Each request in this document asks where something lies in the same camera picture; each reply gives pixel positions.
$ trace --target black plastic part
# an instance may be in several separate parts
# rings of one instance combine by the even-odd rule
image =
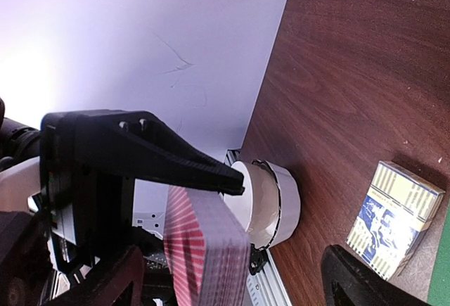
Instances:
[[[41,201],[45,210],[71,204],[77,254],[58,269],[70,274],[94,256],[129,245],[135,178],[239,195],[243,175],[197,151],[147,112],[54,113],[41,124]]]
[[[16,164],[39,156],[39,130],[4,118],[0,127],[0,158],[6,156]]]
[[[255,249],[255,245],[252,244],[250,249],[250,264],[249,270],[251,275],[255,275],[259,271],[262,270],[264,265],[269,261],[269,257],[267,255],[266,250],[257,250]]]
[[[24,212],[0,212],[0,305],[10,305],[15,288],[17,305],[35,306],[51,272],[47,238],[47,218]]]
[[[381,279],[339,245],[328,246],[321,263],[327,306],[426,306]]]
[[[229,195],[243,192],[240,172],[194,149],[148,112],[48,114],[41,133],[43,164],[58,157],[121,177]]]

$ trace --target bolt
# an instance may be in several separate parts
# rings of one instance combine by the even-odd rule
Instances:
[[[128,132],[128,122],[122,121],[121,123],[119,123],[119,127]]]

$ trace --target wooden table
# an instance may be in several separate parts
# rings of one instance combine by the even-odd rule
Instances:
[[[288,0],[243,158],[288,168],[300,224],[273,254],[293,305],[322,305],[379,160],[448,188],[450,0]],[[426,300],[448,205],[393,282]]]

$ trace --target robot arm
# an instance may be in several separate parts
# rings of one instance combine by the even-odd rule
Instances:
[[[142,254],[161,254],[163,246],[152,234],[131,225],[135,179],[231,195],[243,192],[240,172],[194,149],[147,112],[48,114],[40,132],[3,115],[1,121],[3,183],[13,178],[20,165],[28,165],[24,168],[34,183],[29,190],[10,185],[7,196],[15,195],[22,210],[23,198],[39,192],[35,196],[39,211],[33,220],[51,239],[58,271],[74,276],[82,265],[93,268],[86,281],[49,305],[109,305],[112,295],[116,302],[124,302],[117,305],[140,305],[142,288],[155,295],[171,288],[168,271],[143,278]],[[8,264],[7,260],[0,258],[0,269],[2,264]]]

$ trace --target black cable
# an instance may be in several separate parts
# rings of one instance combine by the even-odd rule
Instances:
[[[9,169],[14,165],[15,165],[14,158],[10,156],[5,156],[2,159],[0,159],[0,172]]]
[[[5,103],[0,98],[0,127],[3,123],[3,118],[5,117]]]

